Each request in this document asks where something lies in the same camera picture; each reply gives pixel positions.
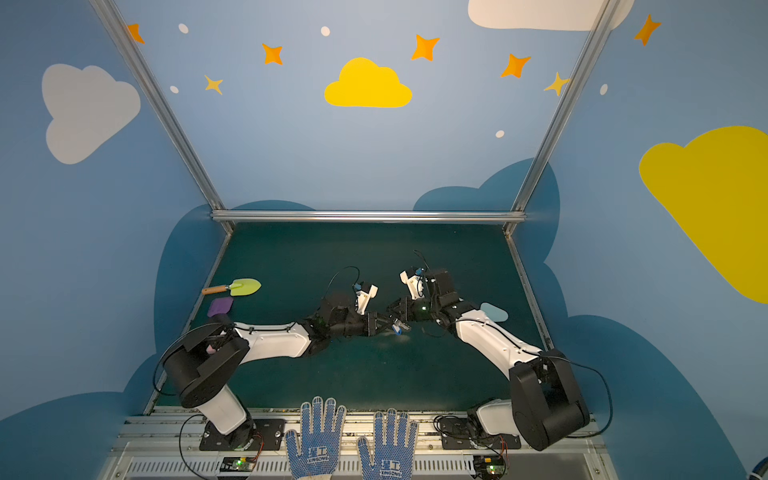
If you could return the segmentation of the key with blue tag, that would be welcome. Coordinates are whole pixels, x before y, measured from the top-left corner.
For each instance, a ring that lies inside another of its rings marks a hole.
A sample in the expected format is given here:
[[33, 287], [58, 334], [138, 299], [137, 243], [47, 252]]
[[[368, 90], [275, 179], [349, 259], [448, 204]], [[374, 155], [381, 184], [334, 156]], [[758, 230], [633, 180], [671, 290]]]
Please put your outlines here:
[[408, 332], [411, 330], [411, 327], [400, 320], [396, 320], [392, 324], [392, 329], [395, 332], [396, 335], [401, 335], [404, 332]]

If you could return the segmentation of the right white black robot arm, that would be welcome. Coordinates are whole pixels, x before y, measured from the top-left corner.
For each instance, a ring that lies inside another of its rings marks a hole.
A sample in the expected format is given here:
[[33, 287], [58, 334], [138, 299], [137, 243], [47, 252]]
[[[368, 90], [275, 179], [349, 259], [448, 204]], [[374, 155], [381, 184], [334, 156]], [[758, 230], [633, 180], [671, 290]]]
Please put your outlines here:
[[400, 280], [408, 296], [394, 307], [396, 320], [437, 324], [475, 348], [508, 380], [507, 400], [471, 412], [483, 434], [520, 436], [542, 451], [590, 423], [589, 408], [562, 352], [544, 351], [502, 328], [488, 307], [459, 295], [445, 269], [409, 268]]

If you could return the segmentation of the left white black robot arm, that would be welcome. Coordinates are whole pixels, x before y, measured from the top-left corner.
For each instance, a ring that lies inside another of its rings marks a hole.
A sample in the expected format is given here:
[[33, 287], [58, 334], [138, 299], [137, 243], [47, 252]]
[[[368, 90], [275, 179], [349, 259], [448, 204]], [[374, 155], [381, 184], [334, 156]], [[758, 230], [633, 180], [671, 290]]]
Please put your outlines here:
[[283, 325], [251, 325], [219, 314], [190, 330], [162, 355], [159, 365], [181, 406], [206, 419], [204, 451], [250, 450], [257, 423], [228, 386], [240, 365], [271, 358], [302, 358], [338, 337], [372, 337], [390, 328], [385, 315], [366, 311], [345, 294], [321, 300], [310, 316]]

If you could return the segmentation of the light blue toy spatula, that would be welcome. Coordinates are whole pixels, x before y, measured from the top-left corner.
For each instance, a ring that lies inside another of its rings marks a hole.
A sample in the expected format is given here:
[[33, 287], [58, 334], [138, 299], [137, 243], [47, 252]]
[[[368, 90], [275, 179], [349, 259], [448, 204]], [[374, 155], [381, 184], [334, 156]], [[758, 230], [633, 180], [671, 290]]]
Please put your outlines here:
[[509, 318], [509, 314], [506, 310], [488, 302], [483, 302], [480, 305], [480, 310], [487, 316], [489, 320], [495, 323], [503, 323]]

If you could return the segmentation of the right blue dotted work glove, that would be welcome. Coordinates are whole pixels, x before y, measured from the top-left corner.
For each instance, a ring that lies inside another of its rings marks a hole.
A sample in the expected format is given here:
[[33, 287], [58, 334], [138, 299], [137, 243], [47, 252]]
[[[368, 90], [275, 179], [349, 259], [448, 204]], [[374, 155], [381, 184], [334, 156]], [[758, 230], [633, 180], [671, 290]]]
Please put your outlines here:
[[365, 437], [357, 441], [364, 480], [411, 480], [419, 424], [407, 412], [389, 408], [374, 416], [374, 446]]

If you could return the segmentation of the blue dotted work glove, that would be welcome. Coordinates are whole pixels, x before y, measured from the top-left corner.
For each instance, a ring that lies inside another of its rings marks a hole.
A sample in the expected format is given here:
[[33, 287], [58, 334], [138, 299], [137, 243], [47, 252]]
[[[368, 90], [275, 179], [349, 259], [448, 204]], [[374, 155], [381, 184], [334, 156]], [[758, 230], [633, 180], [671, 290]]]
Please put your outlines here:
[[346, 412], [346, 407], [331, 397], [316, 396], [300, 406], [300, 430], [288, 430], [285, 435], [293, 479], [332, 477], [340, 456]]
[[365, 437], [357, 441], [364, 480], [411, 480], [419, 424], [407, 412], [389, 408], [374, 416], [374, 446]]

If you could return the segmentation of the left blue dotted work glove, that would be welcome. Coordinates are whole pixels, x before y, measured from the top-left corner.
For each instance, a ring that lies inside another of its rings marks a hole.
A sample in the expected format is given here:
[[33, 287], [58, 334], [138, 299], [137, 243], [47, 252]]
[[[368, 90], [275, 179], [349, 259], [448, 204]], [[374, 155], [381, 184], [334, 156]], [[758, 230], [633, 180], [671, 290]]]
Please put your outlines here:
[[340, 456], [346, 412], [346, 407], [331, 397], [316, 396], [300, 406], [300, 430], [288, 430], [285, 435], [293, 479], [332, 477]]

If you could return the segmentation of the right green circuit board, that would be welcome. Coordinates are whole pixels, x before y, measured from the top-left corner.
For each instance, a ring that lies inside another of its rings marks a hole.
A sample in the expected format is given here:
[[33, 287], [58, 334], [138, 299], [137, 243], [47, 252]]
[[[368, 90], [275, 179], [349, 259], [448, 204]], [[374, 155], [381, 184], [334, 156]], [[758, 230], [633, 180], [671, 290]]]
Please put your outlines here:
[[507, 472], [506, 461], [498, 455], [476, 455], [473, 457], [472, 466], [474, 469], [473, 479], [499, 480]]

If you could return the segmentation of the left green circuit board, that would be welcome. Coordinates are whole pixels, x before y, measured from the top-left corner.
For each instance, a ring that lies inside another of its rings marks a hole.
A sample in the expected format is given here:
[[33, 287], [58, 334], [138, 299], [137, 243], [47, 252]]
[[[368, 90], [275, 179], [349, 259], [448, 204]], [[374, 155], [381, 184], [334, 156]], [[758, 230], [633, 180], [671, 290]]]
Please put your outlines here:
[[220, 472], [250, 474], [254, 471], [256, 464], [256, 457], [224, 457]]

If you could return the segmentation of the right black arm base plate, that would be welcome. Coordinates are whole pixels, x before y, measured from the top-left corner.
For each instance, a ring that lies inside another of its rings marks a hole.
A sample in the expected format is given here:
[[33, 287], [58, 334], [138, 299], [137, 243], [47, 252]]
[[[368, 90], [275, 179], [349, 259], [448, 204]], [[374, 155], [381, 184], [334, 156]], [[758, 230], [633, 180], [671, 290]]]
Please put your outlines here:
[[490, 434], [473, 418], [438, 415], [433, 420], [444, 450], [519, 450], [521, 439], [514, 434]]

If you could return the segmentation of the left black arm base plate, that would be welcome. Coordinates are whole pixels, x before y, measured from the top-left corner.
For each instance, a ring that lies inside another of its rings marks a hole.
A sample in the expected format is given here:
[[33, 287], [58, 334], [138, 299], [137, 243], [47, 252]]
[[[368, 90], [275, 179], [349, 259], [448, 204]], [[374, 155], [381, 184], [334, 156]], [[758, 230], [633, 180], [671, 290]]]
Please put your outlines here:
[[211, 421], [205, 425], [199, 445], [201, 451], [277, 451], [286, 422], [282, 419], [247, 419], [229, 434], [222, 434]]

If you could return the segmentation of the horizontal aluminium frame bar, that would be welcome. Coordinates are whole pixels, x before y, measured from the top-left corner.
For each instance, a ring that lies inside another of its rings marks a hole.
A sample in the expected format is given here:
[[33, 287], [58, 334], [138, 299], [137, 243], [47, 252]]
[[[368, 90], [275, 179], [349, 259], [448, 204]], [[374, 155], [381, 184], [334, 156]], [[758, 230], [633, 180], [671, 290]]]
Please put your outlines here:
[[427, 211], [288, 211], [214, 210], [219, 222], [327, 222], [327, 223], [522, 223], [524, 212], [427, 212]]

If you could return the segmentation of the left aluminium frame post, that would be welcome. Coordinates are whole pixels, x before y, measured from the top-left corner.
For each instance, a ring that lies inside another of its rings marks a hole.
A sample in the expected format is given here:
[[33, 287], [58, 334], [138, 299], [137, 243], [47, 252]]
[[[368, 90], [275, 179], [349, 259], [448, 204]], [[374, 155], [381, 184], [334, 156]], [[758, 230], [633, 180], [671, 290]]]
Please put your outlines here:
[[181, 160], [211, 208], [212, 214], [223, 211], [225, 206], [221, 197], [172, 111], [160, 84], [142, 55], [138, 43], [130, 34], [128, 25], [116, 3], [114, 1], [91, 0], [90, 5], [140, 86]]

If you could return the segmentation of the aluminium frame post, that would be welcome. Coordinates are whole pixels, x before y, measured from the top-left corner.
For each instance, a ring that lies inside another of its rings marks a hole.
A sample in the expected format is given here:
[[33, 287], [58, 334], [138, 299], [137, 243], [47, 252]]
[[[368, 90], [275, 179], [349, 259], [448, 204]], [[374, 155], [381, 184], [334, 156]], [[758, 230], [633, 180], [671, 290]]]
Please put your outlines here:
[[598, 11], [596, 20], [589, 31], [585, 44], [571, 72], [570, 82], [566, 85], [566, 91], [560, 96], [543, 141], [512, 205], [511, 212], [521, 214], [522, 219], [508, 221], [504, 224], [503, 231], [507, 240], [512, 240], [513, 232], [517, 225], [525, 220], [527, 206], [613, 30], [613, 21], [618, 17], [621, 4], [622, 1], [619, 0], [604, 1]]
[[225, 206], [221, 197], [172, 111], [160, 84], [142, 55], [138, 43], [130, 34], [128, 25], [116, 3], [114, 1], [91, 0], [90, 5], [140, 86], [181, 160], [211, 208], [212, 214], [223, 211]]

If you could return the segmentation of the right aluminium frame post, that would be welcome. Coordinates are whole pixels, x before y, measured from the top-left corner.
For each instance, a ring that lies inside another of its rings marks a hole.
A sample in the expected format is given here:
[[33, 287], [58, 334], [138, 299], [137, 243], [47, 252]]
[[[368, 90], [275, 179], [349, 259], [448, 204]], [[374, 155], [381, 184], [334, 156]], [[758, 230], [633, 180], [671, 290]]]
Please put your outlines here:
[[511, 212], [521, 214], [522, 219], [508, 221], [504, 224], [503, 231], [507, 240], [512, 240], [513, 232], [517, 225], [525, 220], [527, 206], [613, 30], [613, 21], [618, 17], [621, 4], [622, 1], [619, 0], [604, 1], [598, 11], [596, 20], [589, 31], [585, 44], [571, 72], [570, 82], [566, 85], [566, 91], [560, 96], [543, 141], [512, 205]]

